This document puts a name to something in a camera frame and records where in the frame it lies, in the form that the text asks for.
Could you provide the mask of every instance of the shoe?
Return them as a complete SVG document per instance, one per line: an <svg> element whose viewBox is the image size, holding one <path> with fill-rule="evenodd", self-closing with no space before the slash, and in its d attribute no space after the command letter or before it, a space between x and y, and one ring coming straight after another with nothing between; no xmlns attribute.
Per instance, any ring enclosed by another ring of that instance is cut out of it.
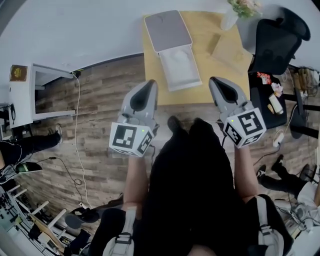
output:
<svg viewBox="0 0 320 256"><path fill-rule="evenodd" d="M266 169L267 169L267 166L265 164L261 165L259 167L259 170L258 170L257 174L256 174L256 177L259 179L263 175L266 175Z"/></svg>
<svg viewBox="0 0 320 256"><path fill-rule="evenodd" d="M200 118L200 117L196 117L194 120L193 120L193 123L198 123L198 122L203 122L203 120Z"/></svg>
<svg viewBox="0 0 320 256"><path fill-rule="evenodd" d="M60 140L59 140L58 144L62 143L62 128L61 128L60 124L55 125L55 132L60 135Z"/></svg>
<svg viewBox="0 0 320 256"><path fill-rule="evenodd" d="M277 160L272 165L271 170L274 171L274 172L277 172L278 166L279 165L282 166L283 161L284 161L284 155L281 154L281 155L278 156Z"/></svg>
<svg viewBox="0 0 320 256"><path fill-rule="evenodd" d="M182 129L180 120L174 115L169 117L167 124L170 131L173 133L176 133L179 129Z"/></svg>

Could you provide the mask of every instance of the black chair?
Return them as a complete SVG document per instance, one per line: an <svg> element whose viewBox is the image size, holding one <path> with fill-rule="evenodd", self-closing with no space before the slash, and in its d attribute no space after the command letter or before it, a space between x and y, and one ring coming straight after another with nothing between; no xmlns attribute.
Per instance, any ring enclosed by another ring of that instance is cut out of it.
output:
<svg viewBox="0 0 320 256"><path fill-rule="evenodd" d="M302 40L309 41L311 33L307 23L287 8L281 7L280 10L282 12L282 17L276 19L279 26L300 37Z"/></svg>
<svg viewBox="0 0 320 256"><path fill-rule="evenodd" d="M261 19L256 28L255 56L248 72L282 75L301 43L299 36L280 27L277 21Z"/></svg>
<svg viewBox="0 0 320 256"><path fill-rule="evenodd" d="M271 113L268 104L270 104L269 96L273 93L273 89L270 85L262 83L257 72L270 75L273 83L280 84L280 81L273 75L282 75L286 71L291 59L294 58L300 47L303 37L307 38L303 34L303 29L297 29L300 26L296 26L296 29L287 29L287 26L293 23L295 13L291 14L289 10L286 12L284 10L283 13L287 15L277 21L261 19L258 22L255 56L248 70L250 98L253 106L260 109L267 129L282 126L287 122L286 102L283 95L279 97L283 113L280 115Z"/></svg>

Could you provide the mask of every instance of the leg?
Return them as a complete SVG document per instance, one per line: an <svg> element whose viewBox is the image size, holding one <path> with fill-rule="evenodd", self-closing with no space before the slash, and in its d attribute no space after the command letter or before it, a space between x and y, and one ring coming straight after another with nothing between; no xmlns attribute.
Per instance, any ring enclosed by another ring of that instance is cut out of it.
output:
<svg viewBox="0 0 320 256"><path fill-rule="evenodd" d="M16 142L21 146L22 155L21 159L24 159L27 155L36 153L42 150L47 150L55 147L61 139L58 132L47 136L32 136L23 138Z"/></svg>
<svg viewBox="0 0 320 256"><path fill-rule="evenodd" d="M192 248L189 135L181 127L172 129L170 120L173 135L154 161L142 219L134 231L135 255L162 256L170 248L170 254L185 256Z"/></svg>
<svg viewBox="0 0 320 256"><path fill-rule="evenodd" d="M196 159L192 190L199 206L193 207L192 242L209 247L217 255L242 255L244 202L234 189L228 156L209 123L197 118L189 134ZM232 241L232 246L225 247L226 241Z"/></svg>
<svg viewBox="0 0 320 256"><path fill-rule="evenodd" d="M200 178L198 184L208 182L208 186L219 186L221 189L233 190L234 180L230 161L221 146L220 141L211 124L200 118L194 120L190 128L190 140L193 147L193 155L198 160L197 177Z"/></svg>
<svg viewBox="0 0 320 256"><path fill-rule="evenodd" d="M299 177L293 174L289 174L287 169L283 166L283 161L284 155L281 154L276 162L272 165L271 169L275 171L279 177L286 182L286 184L289 184L290 189L292 191L291 194L294 195L295 198L297 198L299 192L302 190L302 188L305 186L307 183L306 181L303 181Z"/></svg>
<svg viewBox="0 0 320 256"><path fill-rule="evenodd" d="M304 185L307 182L299 179L298 177L296 177L296 178L298 180L296 180L296 182L292 182L292 181L288 181L286 179L285 180L275 179L275 178L271 178L267 175L261 175L258 178L258 181L266 189L290 193L290 194L294 195L295 198L297 198L301 189L304 187Z"/></svg>

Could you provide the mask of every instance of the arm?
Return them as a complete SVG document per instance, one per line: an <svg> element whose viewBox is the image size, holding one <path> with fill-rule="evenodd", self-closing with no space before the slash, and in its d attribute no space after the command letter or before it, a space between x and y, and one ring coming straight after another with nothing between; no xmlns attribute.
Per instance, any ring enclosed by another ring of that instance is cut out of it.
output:
<svg viewBox="0 0 320 256"><path fill-rule="evenodd" d="M129 156L122 209L126 211L129 207L136 206L137 219L141 217L142 204L146 199L148 186L145 158Z"/></svg>
<svg viewBox="0 0 320 256"><path fill-rule="evenodd" d="M5 160L4 160L4 157L2 156L2 153L0 151L0 170L5 167L6 167Z"/></svg>
<svg viewBox="0 0 320 256"><path fill-rule="evenodd" d="M316 207L320 206L320 182L318 183L318 186L315 191L314 203L315 203Z"/></svg>
<svg viewBox="0 0 320 256"><path fill-rule="evenodd" d="M234 183L245 203L259 193L258 179L248 146L234 147Z"/></svg>

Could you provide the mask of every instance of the cable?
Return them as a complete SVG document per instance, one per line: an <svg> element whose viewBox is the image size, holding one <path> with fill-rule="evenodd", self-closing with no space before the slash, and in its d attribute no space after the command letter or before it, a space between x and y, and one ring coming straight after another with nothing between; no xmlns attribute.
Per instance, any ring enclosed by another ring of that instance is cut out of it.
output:
<svg viewBox="0 0 320 256"><path fill-rule="evenodd" d="M288 80L288 75L287 75L286 72L284 72L283 74L281 75L282 81L283 81L283 82L286 82L286 81Z"/></svg>
<svg viewBox="0 0 320 256"><path fill-rule="evenodd" d="M72 178L72 176L71 176L71 174L70 174L67 166L65 165L65 162L64 162L61 158L56 157L56 156L54 156L54 157L49 157L49 158L46 158L46 159L43 159L43 160L40 160L40 161L36 162L36 164L37 164L37 163L40 163L40 162L43 162L43 161L46 161L46 160L54 160L54 159L59 159L59 160L63 163L64 168L66 169L67 173L68 173L69 176L70 176L70 179L74 182L74 187L75 187L76 191L77 191L78 194L80 195L81 203L83 203L82 195L81 195L80 191L79 191L78 188L77 188L77 185L78 185L78 186L81 186L81 185L82 185L82 181L81 181L81 179L79 179L79 178L76 178L76 179Z"/></svg>
<svg viewBox="0 0 320 256"><path fill-rule="evenodd" d="M12 124L15 124L16 120L16 110L15 110L15 105L11 104L10 105L10 112L11 112L11 118L12 118Z"/></svg>
<svg viewBox="0 0 320 256"><path fill-rule="evenodd" d="M291 199L290 199L290 194L288 193L288 199L289 199L289 203L290 203L290 210L293 212L293 213L295 213L294 212L294 210L293 210L293 207L292 207L292 203L291 203ZM300 223L298 223L298 225L299 225L299 230L300 231L305 231L305 230L307 230L307 227L306 227L306 225L303 223L303 221L301 221L301 219L299 218L299 216L295 213L295 216L296 216L296 218L300 221ZM304 230L301 230L300 229L300 225L303 225L304 226Z"/></svg>
<svg viewBox="0 0 320 256"><path fill-rule="evenodd" d="M227 136L224 136L224 137L223 137L223 140L222 140L222 144L221 144L221 147L224 147L224 144L225 144L225 140L226 140L226 137L227 137Z"/></svg>
<svg viewBox="0 0 320 256"><path fill-rule="evenodd" d="M255 166L255 165L256 165L256 164L257 164L257 163L258 163L262 158L264 158L264 157L266 157L266 156L273 155L273 154L275 154L275 153L279 152L280 148L281 148L281 144L279 144L279 148L277 149L277 151L272 152L272 153L265 154L264 156L260 157L260 159L259 159L258 161L256 161L256 162L255 162L255 164L254 164L253 166Z"/></svg>
<svg viewBox="0 0 320 256"><path fill-rule="evenodd" d="M289 68L286 68L286 70L288 70L288 71L289 71L289 75L290 75L291 82L292 82L292 87L293 87L293 89L295 89L295 83L294 83L294 79L292 78L291 71L290 71L290 69L289 69Z"/></svg>
<svg viewBox="0 0 320 256"><path fill-rule="evenodd" d="M283 136L285 136L286 133L287 133L287 130L288 130L289 125L290 125L290 123L291 123L291 121L292 121L292 118L294 117L294 112L295 112L295 109L296 109L297 106L298 106L298 104L296 104L296 105L294 106L293 110L292 110L291 118L290 118L289 123L287 124L287 126L286 126L286 128L285 128L285 130L284 130Z"/></svg>
<svg viewBox="0 0 320 256"><path fill-rule="evenodd" d="M78 154L78 158L79 158L79 162L80 162L80 165L81 165L81 168L82 168L82 171L83 171L83 182L84 182L84 189L85 189L85 198L86 198L86 201L87 203L89 204L89 206L91 207L91 209L93 208L92 205L89 203L88 201L88 190L87 190L87 183L86 183L86 172L85 172L85 168L82 164L82 161L81 161L81 157L80 157L80 154L79 154L79 150L78 150L78 146L77 146L77 126L78 126L78 113L79 113L79 101L80 101L80 95L81 95L81 90L80 90L80 82L79 82L79 79L78 77L75 76L75 74L72 72L72 75L75 77L75 79L77 80L78 82L78 88L79 88L79 97L78 97L78 103L77 103L77 106L76 106L76 116L75 116L75 129L74 129L74 140L75 140L75 149L76 149L76 152Z"/></svg>

